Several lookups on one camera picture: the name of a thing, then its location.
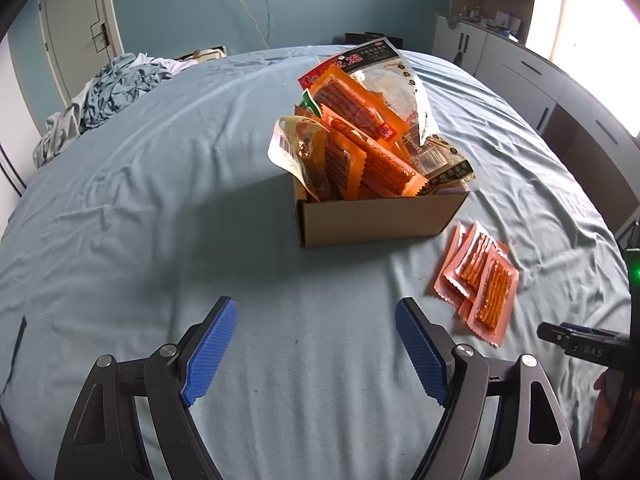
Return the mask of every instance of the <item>door frame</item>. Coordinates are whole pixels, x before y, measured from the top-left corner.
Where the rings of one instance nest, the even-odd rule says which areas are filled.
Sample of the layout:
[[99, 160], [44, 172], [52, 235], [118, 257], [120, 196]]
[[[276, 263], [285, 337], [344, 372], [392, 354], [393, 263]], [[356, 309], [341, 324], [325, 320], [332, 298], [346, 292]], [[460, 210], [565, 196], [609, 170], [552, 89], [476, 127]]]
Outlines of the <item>door frame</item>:
[[[44, 10], [42, 8], [42, 3], [44, 0], [38, 0], [38, 22], [40, 28], [40, 37], [42, 40], [43, 47], [45, 49], [45, 54], [47, 56], [47, 62], [49, 63], [49, 69], [51, 70], [51, 76], [53, 81], [58, 89], [58, 94], [62, 99], [65, 107], [69, 106], [71, 99], [74, 96], [69, 96], [62, 84], [62, 74], [58, 69], [58, 64], [52, 57], [52, 52], [49, 50], [49, 45], [51, 45], [51, 40], [49, 37], [49, 31], [46, 27], [46, 19], [44, 17]], [[120, 38], [120, 30], [118, 29], [118, 21], [116, 20], [115, 11], [113, 9], [113, 0], [96, 0], [98, 7], [98, 17], [101, 21], [104, 21], [105, 27], [107, 28], [107, 34], [110, 39], [110, 46], [107, 47], [107, 52], [111, 59], [115, 56], [121, 56], [124, 54], [124, 49], [122, 47], [122, 39]]]

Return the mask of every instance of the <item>bed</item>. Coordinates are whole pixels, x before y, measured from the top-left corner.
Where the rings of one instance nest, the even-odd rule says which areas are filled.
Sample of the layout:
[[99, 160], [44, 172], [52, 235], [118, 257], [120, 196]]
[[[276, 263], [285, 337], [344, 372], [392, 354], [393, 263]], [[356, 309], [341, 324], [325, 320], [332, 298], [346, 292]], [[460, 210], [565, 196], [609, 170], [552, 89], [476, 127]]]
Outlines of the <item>bed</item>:
[[[396, 333], [403, 296], [487, 356], [536, 355], [584, 443], [601, 370], [539, 341], [536, 327], [628, 330], [625, 266], [574, 178], [471, 76], [406, 54], [441, 131], [476, 162], [479, 189], [454, 220], [478, 219], [520, 269], [500, 348], [473, 337], [430, 291], [453, 222], [433, 238], [298, 246], [292, 181], [267, 147], [275, 120], [300, 98], [296, 79], [339, 51], [287, 48], [191, 67], [88, 131], [27, 188], [0, 244], [0, 404], [37, 480], [53, 476], [95, 359], [148, 356], [220, 295], [236, 300], [238, 329], [191, 413], [227, 479], [411, 476], [442, 411]], [[167, 478], [139, 407], [156, 478]], [[469, 478], [491, 428], [487, 417]]]

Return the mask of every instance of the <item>yellow cable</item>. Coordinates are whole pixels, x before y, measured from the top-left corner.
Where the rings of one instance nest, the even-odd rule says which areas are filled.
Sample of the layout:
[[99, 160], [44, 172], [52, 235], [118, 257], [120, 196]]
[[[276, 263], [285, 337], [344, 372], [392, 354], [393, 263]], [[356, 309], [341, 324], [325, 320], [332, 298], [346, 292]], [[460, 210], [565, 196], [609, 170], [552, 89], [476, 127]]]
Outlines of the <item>yellow cable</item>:
[[249, 15], [249, 18], [251, 18], [252, 20], [254, 20], [255, 23], [255, 30], [258, 31], [258, 34], [260, 34], [260, 37], [262, 38], [262, 42], [264, 43], [264, 46], [267, 48], [269, 47], [269, 43], [267, 43], [264, 39], [264, 36], [262, 35], [262, 31], [260, 30], [260, 27], [258, 27], [258, 22], [255, 21], [255, 18], [251, 15], [251, 13], [249, 12], [249, 9], [246, 8], [246, 5], [244, 4], [244, 1], [240, 0], [240, 3], [242, 4], [242, 6], [244, 7], [244, 12], [246, 12]]

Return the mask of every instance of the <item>blue gripper pad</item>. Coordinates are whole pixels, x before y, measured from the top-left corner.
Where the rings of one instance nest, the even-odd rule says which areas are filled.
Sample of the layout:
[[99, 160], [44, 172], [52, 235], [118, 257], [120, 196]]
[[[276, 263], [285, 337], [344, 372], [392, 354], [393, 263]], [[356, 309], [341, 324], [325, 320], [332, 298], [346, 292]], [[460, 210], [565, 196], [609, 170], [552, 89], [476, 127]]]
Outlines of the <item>blue gripper pad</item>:
[[444, 361], [431, 339], [424, 333], [414, 315], [402, 301], [396, 305], [396, 330], [425, 393], [436, 399], [439, 405], [448, 407], [451, 393], [447, 384]]
[[234, 300], [227, 300], [187, 364], [186, 380], [180, 392], [187, 406], [193, 406], [198, 397], [209, 391], [237, 325], [238, 307]]

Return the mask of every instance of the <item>pile of snack packets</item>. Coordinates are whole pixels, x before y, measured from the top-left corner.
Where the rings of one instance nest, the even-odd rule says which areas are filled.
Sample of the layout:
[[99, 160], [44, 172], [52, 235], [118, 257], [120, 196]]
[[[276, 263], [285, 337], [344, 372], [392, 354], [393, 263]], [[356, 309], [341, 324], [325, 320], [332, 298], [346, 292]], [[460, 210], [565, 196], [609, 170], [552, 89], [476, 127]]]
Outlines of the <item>pile of snack packets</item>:
[[276, 123], [269, 158], [313, 199], [468, 190], [471, 164], [442, 138], [422, 82], [386, 38], [334, 56], [298, 81], [302, 102]]
[[478, 222], [458, 223], [434, 290], [458, 311], [479, 337], [500, 345], [507, 330], [519, 273], [507, 260], [509, 248]]

